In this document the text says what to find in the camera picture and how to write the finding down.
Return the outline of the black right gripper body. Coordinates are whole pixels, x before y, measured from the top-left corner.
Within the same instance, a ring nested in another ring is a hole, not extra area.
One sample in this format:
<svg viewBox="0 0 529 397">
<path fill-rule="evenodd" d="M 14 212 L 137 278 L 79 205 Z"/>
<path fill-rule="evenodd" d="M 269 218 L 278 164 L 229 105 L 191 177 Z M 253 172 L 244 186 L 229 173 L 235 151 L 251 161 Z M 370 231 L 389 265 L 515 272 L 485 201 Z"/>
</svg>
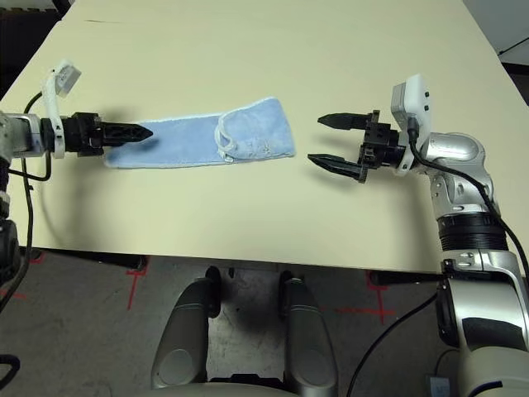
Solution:
<svg viewBox="0 0 529 397">
<path fill-rule="evenodd" d="M 403 146 L 398 144 L 399 132 L 388 123 L 379 122 L 379 110 L 369 114 L 365 125 L 365 134 L 360 146 L 360 177 L 364 183 L 369 170 L 380 167 L 397 169 L 403 158 Z"/>
</svg>

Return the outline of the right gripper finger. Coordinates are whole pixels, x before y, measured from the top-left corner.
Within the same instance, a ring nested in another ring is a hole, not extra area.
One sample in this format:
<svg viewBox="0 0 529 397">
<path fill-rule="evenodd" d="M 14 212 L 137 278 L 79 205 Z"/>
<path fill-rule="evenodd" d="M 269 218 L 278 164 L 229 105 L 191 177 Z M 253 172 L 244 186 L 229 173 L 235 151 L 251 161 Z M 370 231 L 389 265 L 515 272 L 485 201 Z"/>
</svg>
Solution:
<svg viewBox="0 0 529 397">
<path fill-rule="evenodd" d="M 370 114 L 331 113 L 321 116 L 317 122 L 338 130 L 364 130 L 370 121 Z"/>
<path fill-rule="evenodd" d="M 333 174 L 343 175 L 356 181 L 366 181 L 366 168 L 363 165 L 329 154 L 308 154 L 307 158 L 313 164 Z"/>
</svg>

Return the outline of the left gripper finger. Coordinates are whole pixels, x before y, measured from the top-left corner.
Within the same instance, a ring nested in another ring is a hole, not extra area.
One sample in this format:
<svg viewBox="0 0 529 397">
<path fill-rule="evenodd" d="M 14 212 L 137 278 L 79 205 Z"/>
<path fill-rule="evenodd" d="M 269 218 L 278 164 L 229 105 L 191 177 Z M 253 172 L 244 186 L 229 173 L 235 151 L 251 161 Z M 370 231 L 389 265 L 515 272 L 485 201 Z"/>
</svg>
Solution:
<svg viewBox="0 0 529 397">
<path fill-rule="evenodd" d="M 153 132 L 139 124 L 104 122 L 102 128 L 106 135 L 152 135 Z"/>
<path fill-rule="evenodd" d="M 138 133 L 138 134 L 117 134 L 117 135 L 106 135 L 102 139 L 103 146 L 122 146 L 127 143 L 137 143 L 144 141 L 152 136 L 151 132 Z"/>
</svg>

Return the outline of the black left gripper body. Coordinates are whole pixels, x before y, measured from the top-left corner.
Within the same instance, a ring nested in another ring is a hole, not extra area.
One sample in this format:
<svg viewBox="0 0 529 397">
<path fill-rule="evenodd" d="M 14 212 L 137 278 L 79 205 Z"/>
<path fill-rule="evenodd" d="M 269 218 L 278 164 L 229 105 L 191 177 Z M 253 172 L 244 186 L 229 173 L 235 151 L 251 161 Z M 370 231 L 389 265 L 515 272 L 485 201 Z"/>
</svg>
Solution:
<svg viewBox="0 0 529 397">
<path fill-rule="evenodd" d="M 76 112 L 70 117 L 62 117 L 61 121 L 66 152 L 76 153 L 79 157 L 103 155 L 102 121 L 96 113 Z"/>
</svg>

